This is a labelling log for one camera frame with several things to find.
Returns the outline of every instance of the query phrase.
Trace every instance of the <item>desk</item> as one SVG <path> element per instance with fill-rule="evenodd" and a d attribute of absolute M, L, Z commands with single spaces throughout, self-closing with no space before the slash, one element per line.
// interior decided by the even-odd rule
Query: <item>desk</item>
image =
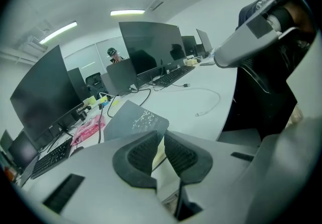
<path fill-rule="evenodd" d="M 212 60 L 212 58 L 207 58 L 203 62 Z M 144 85 L 142 89 L 151 88 L 151 94 L 142 107 L 168 119 L 170 122 L 168 130 L 170 131 L 178 131 L 199 138 L 216 141 L 224 127 L 230 110 L 235 90 L 236 76 L 236 68 L 222 69 L 216 65 L 196 65 L 194 70 L 174 83 L 175 85 L 190 84 L 188 88 L 169 86 L 161 91 L 154 91 L 152 86 Z M 113 116 L 127 100 L 139 105 L 147 95 L 148 91 L 140 91 L 122 98 L 117 98 L 115 100 L 118 100 L 118 103 L 111 107 L 109 114 Z M 217 104 L 216 107 L 209 113 L 199 117 L 196 116 L 196 113 L 207 111 L 215 104 Z M 100 114 L 99 107 L 94 106 L 88 113 L 86 121 Z M 110 118 L 107 116 L 107 110 L 108 105 L 103 109 L 106 123 L 110 121 Z M 98 142 L 98 136 L 97 132 L 78 146 L 89 147 L 95 145 Z M 59 139 L 58 145 L 62 144 L 66 138 L 67 135 L 63 135 Z M 104 136 L 102 131 L 101 142 L 103 141 Z M 164 158 L 165 154 L 162 141 L 153 166 L 157 165 Z M 33 185 L 41 182 L 42 177 L 46 174 L 43 174 L 35 180 L 28 180 L 23 189 L 28 191 Z M 168 160 L 165 160 L 152 173 L 152 176 L 157 179 L 157 194 L 161 201 L 178 189 L 179 178 Z"/>

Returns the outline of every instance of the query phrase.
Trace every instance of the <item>keyboard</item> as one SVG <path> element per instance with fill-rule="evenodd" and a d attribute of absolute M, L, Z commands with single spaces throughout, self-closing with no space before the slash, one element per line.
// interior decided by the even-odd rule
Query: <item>keyboard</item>
<path fill-rule="evenodd" d="M 67 160 L 71 149 L 71 140 L 72 138 L 68 139 L 66 142 L 55 148 L 52 152 L 37 161 L 30 178 L 35 179 L 56 167 L 64 160 Z"/>
<path fill-rule="evenodd" d="M 185 74 L 189 73 L 194 68 L 194 66 L 184 65 L 181 68 L 173 70 L 169 74 L 160 77 L 159 79 L 155 80 L 154 83 L 156 85 L 168 87 L 169 85 L 173 84 L 175 81 L 183 77 Z"/>

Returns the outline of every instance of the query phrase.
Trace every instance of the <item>person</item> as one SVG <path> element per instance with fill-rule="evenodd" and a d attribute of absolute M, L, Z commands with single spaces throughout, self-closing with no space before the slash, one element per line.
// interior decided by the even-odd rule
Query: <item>person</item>
<path fill-rule="evenodd" d="M 110 60 L 112 62 L 112 64 L 115 64 L 117 62 L 124 60 L 124 58 L 122 58 L 118 55 L 117 50 L 115 48 L 109 48 L 107 50 L 107 54 L 112 58 Z"/>
<path fill-rule="evenodd" d="M 236 30 L 260 7 L 261 0 L 256 0 L 242 8 Z M 286 79 L 304 58 L 316 29 L 309 10 L 300 0 L 289 0 L 275 9 L 283 11 L 288 16 L 288 22 L 298 29 L 265 52 L 240 63 L 234 101 L 223 131 L 256 128 L 263 138 L 280 133 L 286 125 L 302 119 Z M 270 88 L 269 93 L 260 84 Z"/>

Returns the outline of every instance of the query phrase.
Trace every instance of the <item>ceiling light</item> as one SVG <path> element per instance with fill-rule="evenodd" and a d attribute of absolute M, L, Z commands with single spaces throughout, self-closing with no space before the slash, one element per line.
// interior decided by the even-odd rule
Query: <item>ceiling light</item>
<path fill-rule="evenodd" d="M 117 16 L 117 15 L 126 15 L 126 14 L 143 14 L 145 10 L 118 10 L 118 11 L 112 11 L 111 16 Z"/>
<path fill-rule="evenodd" d="M 85 67 L 88 67 L 89 65 L 92 65 L 92 64 L 94 64 L 95 63 L 95 61 L 94 62 L 92 62 L 92 63 L 89 63 L 88 65 L 86 65 L 86 66 L 83 66 L 82 67 L 82 69 L 84 69 Z"/>
<path fill-rule="evenodd" d="M 55 36 L 57 36 L 58 34 L 64 32 L 64 31 L 67 31 L 68 29 L 76 26 L 77 23 L 76 21 L 72 22 L 71 24 L 69 25 L 66 25 L 62 28 L 60 28 L 59 30 L 57 30 L 56 32 L 53 32 L 52 34 L 48 35 L 45 39 L 41 40 L 39 43 L 40 44 L 44 44 L 45 42 L 49 41 L 50 39 L 54 38 Z"/>

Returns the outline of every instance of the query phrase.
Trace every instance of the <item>black monitor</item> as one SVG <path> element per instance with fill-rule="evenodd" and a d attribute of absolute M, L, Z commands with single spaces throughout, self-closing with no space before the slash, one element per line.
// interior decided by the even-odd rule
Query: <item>black monitor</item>
<path fill-rule="evenodd" d="M 0 140 L 0 146 L 1 148 L 4 150 L 5 153 L 8 152 L 8 149 L 10 147 L 10 145 L 12 144 L 12 139 L 8 133 L 7 130 L 4 131 L 1 140 Z"/>
<path fill-rule="evenodd" d="M 131 60 L 125 59 L 106 67 L 107 73 L 101 75 L 108 94 L 124 96 L 130 93 L 131 85 L 137 87 L 136 72 Z"/>
<path fill-rule="evenodd" d="M 84 82 L 79 68 L 69 70 L 68 75 L 80 100 L 83 101 L 89 98 L 91 96 L 91 93 Z"/>
<path fill-rule="evenodd" d="M 11 161 L 4 152 L 0 152 L 0 166 L 2 171 L 5 171 L 5 167 L 10 168 L 12 166 Z"/>
<path fill-rule="evenodd" d="M 71 84 L 59 46 L 27 72 L 10 100 L 24 131 L 34 141 L 83 104 Z"/>
<path fill-rule="evenodd" d="M 205 52 L 210 53 L 212 50 L 212 46 L 211 46 L 210 40 L 208 38 L 208 35 L 205 32 L 200 31 L 198 29 L 197 29 L 197 32 L 199 34 L 199 37 L 200 37 L 200 40 L 202 42 Z"/>
<path fill-rule="evenodd" d="M 197 56 L 205 57 L 206 52 L 202 44 L 196 45 L 196 52 Z"/>
<path fill-rule="evenodd" d="M 14 163 L 25 169 L 38 155 L 37 150 L 29 141 L 27 135 L 22 131 L 9 147 L 9 152 L 14 159 Z"/>
<path fill-rule="evenodd" d="M 126 49 L 141 74 L 186 57 L 178 26 L 151 22 L 120 22 Z"/>
<path fill-rule="evenodd" d="M 197 52 L 196 52 L 197 43 L 196 43 L 195 36 L 182 36 L 182 41 L 185 47 L 186 56 L 191 56 L 191 55 L 197 56 Z"/>

